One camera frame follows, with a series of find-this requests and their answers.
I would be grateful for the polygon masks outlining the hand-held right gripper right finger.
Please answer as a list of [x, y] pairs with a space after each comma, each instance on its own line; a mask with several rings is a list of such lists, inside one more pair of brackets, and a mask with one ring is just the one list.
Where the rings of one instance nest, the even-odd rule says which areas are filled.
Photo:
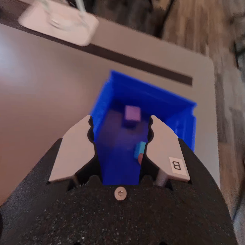
[[168, 180], [189, 182], [191, 178], [178, 136], [155, 115], [149, 118], [148, 130], [140, 181], [144, 176], [150, 176], [157, 186], [165, 186]]

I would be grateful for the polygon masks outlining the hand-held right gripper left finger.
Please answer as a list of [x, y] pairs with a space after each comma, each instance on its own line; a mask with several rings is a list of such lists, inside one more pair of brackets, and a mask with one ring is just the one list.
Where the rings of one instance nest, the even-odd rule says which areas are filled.
[[93, 118], [87, 115], [62, 137], [49, 182], [71, 180], [76, 186], [86, 184], [91, 176], [102, 182]]

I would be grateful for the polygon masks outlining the teal foam cube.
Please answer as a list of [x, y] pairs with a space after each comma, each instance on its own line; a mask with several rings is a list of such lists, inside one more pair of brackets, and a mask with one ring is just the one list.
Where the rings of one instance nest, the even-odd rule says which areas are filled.
[[139, 154], [143, 154], [145, 150], [145, 145], [146, 142], [140, 141], [139, 143], [136, 144], [135, 150], [134, 150], [134, 158], [137, 160]]

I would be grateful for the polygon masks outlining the purple foam cube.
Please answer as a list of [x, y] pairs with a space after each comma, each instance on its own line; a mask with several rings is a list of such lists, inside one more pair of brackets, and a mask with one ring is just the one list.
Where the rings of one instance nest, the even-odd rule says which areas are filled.
[[124, 126], [135, 127], [141, 122], [141, 108], [137, 106], [125, 105]]

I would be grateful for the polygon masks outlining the blue plastic bin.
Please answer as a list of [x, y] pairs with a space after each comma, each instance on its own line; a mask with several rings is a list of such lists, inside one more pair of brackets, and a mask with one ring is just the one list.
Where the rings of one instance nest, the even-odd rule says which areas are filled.
[[[141, 122], [124, 126], [125, 105], [141, 108]], [[196, 103], [117, 71], [111, 71], [91, 112], [104, 185], [137, 185], [140, 165], [134, 150], [147, 143], [148, 123], [155, 115], [194, 152]]]

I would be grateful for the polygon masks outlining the white stand base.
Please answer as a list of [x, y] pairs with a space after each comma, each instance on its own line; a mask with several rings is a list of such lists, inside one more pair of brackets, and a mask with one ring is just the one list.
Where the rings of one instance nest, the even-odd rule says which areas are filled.
[[34, 1], [18, 18], [18, 23], [30, 30], [75, 44], [87, 46], [99, 25], [89, 12], [93, 5], [83, 0]]

